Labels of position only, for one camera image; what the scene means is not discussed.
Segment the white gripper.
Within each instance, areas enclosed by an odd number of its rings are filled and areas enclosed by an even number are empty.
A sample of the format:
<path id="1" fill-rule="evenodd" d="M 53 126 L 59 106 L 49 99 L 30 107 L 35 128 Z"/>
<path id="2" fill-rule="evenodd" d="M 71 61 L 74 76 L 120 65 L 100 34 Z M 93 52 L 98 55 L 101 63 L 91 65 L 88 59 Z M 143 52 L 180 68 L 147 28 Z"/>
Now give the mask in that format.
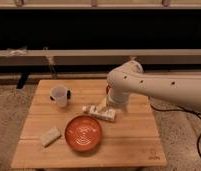
<path id="1" fill-rule="evenodd" d="M 116 118 L 116 111 L 114 109 L 108 109 L 104 112 L 99 112 L 97 107 L 92 106 L 83 106 L 82 107 L 83 113 L 89 113 L 90 115 L 109 122 L 114 122 Z"/>

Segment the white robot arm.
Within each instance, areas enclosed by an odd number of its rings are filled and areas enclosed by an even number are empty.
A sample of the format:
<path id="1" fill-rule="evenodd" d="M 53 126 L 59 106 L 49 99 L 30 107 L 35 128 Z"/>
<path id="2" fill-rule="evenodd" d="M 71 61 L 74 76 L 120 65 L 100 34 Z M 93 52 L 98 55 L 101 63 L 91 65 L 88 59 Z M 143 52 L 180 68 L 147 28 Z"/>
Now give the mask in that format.
<path id="1" fill-rule="evenodd" d="M 201 113 L 201 75 L 147 74 L 140 63 L 131 60 L 111 70 L 107 83 L 108 106 L 126 106 L 130 95 L 138 93 Z"/>

